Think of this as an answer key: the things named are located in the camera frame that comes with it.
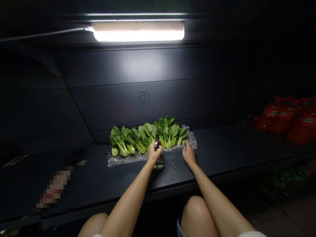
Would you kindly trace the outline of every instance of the shorts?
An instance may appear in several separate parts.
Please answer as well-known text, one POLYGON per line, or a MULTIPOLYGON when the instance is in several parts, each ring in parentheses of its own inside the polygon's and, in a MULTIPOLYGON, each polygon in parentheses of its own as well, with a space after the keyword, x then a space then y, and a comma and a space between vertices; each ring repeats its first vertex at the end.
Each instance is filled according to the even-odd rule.
POLYGON ((177 233, 178 233, 178 237, 185 237, 185 234, 181 230, 179 219, 177 220, 177 233))

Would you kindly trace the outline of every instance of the cable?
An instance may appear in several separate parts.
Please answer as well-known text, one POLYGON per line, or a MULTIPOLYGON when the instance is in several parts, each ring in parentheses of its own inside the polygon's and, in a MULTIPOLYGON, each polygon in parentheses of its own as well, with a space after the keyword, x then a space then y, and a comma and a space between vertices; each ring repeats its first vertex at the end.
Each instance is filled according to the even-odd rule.
POLYGON ((85 30, 85 28, 74 28, 74 29, 53 31, 53 32, 48 32, 48 33, 36 34, 36 35, 4 38, 4 39, 0 39, 0 42, 13 41, 13 40, 24 40, 24 39, 34 38, 34 37, 41 37, 41 36, 48 36, 48 35, 57 35, 57 34, 62 34, 62 33, 67 33, 67 32, 72 32, 72 31, 80 31, 80 30, 85 30))

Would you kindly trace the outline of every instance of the thigh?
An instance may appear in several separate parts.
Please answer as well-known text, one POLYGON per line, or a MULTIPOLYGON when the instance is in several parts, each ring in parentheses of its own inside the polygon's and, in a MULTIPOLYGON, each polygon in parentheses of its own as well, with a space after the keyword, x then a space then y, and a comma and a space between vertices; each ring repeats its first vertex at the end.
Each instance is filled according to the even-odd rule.
POLYGON ((99 213, 90 217, 82 226, 78 237, 93 237, 98 234, 106 222, 108 215, 99 213))
POLYGON ((186 237, 219 237, 216 224, 203 198, 193 196, 185 205, 181 230, 186 237))

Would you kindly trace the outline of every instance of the light fixture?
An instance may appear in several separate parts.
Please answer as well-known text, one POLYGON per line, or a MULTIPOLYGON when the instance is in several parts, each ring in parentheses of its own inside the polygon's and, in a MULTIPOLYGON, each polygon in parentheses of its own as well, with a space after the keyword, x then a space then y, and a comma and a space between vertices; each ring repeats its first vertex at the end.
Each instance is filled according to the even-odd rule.
POLYGON ((184 22, 181 21, 119 21, 93 22, 89 30, 98 41, 141 42, 182 40, 184 22))

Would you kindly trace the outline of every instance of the plastic wrap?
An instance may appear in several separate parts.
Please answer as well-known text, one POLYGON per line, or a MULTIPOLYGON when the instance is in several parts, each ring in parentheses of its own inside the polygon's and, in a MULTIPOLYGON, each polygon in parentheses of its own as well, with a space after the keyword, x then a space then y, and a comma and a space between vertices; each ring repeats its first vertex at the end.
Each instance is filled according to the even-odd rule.
MULTIPOLYGON (((190 127, 185 126, 185 125, 181 125, 181 127, 187 128, 186 140, 188 140, 188 142, 190 143, 191 147, 194 150, 197 150, 198 149, 198 142, 197 142, 193 132, 190 131, 190 127)), ((171 147, 171 149, 164 149, 164 152, 174 152, 176 150, 183 149, 184 146, 185 146, 185 144, 173 146, 173 147, 171 147)), ((134 155, 129 155, 127 157, 124 157, 121 155, 112 156, 111 149, 112 149, 112 147, 109 146, 108 150, 106 152, 106 158, 108 159, 108 167, 147 160, 147 152, 145 154, 138 154, 138 152, 136 151, 136 153, 134 155)))

